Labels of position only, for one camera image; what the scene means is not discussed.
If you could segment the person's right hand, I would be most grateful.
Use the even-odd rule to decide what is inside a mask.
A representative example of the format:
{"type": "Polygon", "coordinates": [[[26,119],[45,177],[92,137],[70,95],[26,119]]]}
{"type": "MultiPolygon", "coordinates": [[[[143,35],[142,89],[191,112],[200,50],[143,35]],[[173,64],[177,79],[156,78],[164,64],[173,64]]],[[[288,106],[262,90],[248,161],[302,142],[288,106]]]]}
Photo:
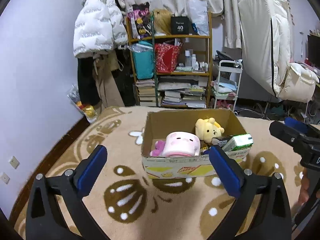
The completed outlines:
{"type": "Polygon", "coordinates": [[[313,189],[309,190],[310,186],[311,185],[315,186],[317,183],[317,177],[315,172],[313,172],[313,170],[304,168],[303,176],[301,178],[300,183],[301,183],[301,186],[299,191],[298,203],[299,205],[303,205],[310,198],[309,191],[313,192],[313,189]]]}

